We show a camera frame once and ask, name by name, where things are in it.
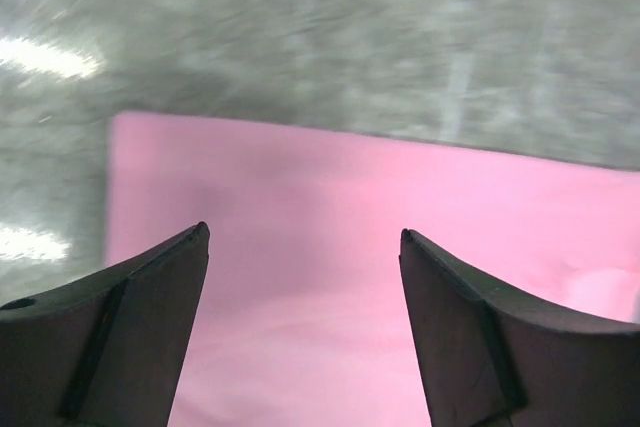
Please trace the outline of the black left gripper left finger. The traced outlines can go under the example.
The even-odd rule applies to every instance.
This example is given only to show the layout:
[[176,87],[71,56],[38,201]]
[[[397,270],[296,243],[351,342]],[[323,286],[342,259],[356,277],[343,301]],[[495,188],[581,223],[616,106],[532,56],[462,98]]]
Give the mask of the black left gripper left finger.
[[4,426],[165,426],[200,301],[210,232],[1,307]]

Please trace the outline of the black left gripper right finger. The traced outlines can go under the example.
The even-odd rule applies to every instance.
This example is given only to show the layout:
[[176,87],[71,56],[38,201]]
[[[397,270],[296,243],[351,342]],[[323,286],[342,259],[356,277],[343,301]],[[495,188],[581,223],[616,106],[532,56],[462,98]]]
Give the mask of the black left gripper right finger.
[[635,426],[639,328],[489,275],[414,230],[401,279],[435,426]]

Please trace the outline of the pink t shirt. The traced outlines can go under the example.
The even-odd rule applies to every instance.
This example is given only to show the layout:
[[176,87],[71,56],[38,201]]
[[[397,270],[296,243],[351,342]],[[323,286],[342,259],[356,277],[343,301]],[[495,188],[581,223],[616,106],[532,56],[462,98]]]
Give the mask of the pink t shirt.
[[111,125],[106,261],[198,222],[210,261],[174,426],[426,426],[401,232],[539,297],[628,320],[639,176],[213,118]]

